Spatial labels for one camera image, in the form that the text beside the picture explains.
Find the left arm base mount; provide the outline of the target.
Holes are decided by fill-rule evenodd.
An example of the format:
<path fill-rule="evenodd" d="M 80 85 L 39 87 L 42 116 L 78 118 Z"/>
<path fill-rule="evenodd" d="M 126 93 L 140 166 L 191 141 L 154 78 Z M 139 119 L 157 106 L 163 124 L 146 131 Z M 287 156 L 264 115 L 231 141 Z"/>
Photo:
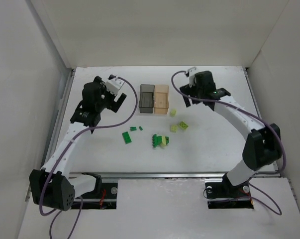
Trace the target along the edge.
<path fill-rule="evenodd" d="M 76 178 L 71 178 L 74 186 L 75 197 L 72 209 L 109 210 L 116 209 L 118 183 L 102 181 L 102 177 L 96 173 L 83 173 Z"/>

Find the lime lego hollow brick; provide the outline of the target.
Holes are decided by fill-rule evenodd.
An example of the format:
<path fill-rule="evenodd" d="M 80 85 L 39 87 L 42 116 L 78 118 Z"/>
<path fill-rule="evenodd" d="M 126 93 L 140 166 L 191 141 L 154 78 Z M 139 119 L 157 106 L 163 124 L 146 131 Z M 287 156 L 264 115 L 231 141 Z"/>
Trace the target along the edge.
<path fill-rule="evenodd" d="M 178 126 L 179 126 L 182 130 L 186 130 L 186 129 L 189 127 L 184 121 L 179 122 Z"/>

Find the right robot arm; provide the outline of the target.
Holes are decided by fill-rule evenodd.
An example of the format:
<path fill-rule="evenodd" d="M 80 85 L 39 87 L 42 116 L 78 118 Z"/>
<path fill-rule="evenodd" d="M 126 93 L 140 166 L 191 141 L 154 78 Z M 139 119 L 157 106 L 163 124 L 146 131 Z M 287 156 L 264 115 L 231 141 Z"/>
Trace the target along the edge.
<path fill-rule="evenodd" d="M 192 67 L 184 72 L 189 83 L 177 89 L 186 107 L 203 103 L 224 117 L 245 139 L 241 161 L 222 181 L 206 184 L 209 199 L 236 198 L 243 195 L 243 187 L 255 173 L 283 156 L 280 128 L 267 124 L 259 117 L 245 111 L 225 88 L 217 88 L 211 71 Z"/>

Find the lime lego square brick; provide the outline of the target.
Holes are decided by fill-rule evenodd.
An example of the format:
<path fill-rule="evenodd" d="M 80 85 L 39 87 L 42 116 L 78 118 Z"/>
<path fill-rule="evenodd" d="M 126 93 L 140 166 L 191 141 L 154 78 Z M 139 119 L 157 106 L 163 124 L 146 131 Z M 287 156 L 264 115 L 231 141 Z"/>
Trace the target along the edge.
<path fill-rule="evenodd" d="M 178 126 L 177 125 L 171 125 L 170 126 L 170 132 L 177 132 L 177 130 L 178 130 Z"/>

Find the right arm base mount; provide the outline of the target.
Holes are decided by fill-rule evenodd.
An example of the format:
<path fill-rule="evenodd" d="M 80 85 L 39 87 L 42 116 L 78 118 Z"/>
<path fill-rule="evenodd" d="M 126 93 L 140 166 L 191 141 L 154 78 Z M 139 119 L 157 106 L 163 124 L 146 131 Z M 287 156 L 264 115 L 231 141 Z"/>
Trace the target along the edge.
<path fill-rule="evenodd" d="M 247 182 L 235 187 L 223 182 L 205 182 L 203 196 L 209 209 L 254 209 Z"/>

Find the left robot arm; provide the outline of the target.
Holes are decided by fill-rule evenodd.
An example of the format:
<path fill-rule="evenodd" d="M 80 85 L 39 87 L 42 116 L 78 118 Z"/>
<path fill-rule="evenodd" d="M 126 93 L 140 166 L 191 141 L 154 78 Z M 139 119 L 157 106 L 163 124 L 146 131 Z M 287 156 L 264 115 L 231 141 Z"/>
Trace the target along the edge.
<path fill-rule="evenodd" d="M 29 176 L 32 198 L 39 207 L 67 211 L 74 200 L 85 193 L 101 191 L 102 179 L 96 173 L 82 173 L 70 178 L 73 163 L 79 159 L 76 152 L 93 133 L 101 120 L 101 113 L 108 109 L 117 112 L 126 98 L 118 92 L 125 81 L 110 75 L 107 81 L 96 76 L 84 84 L 82 100 L 70 119 L 68 130 L 50 159 Z"/>

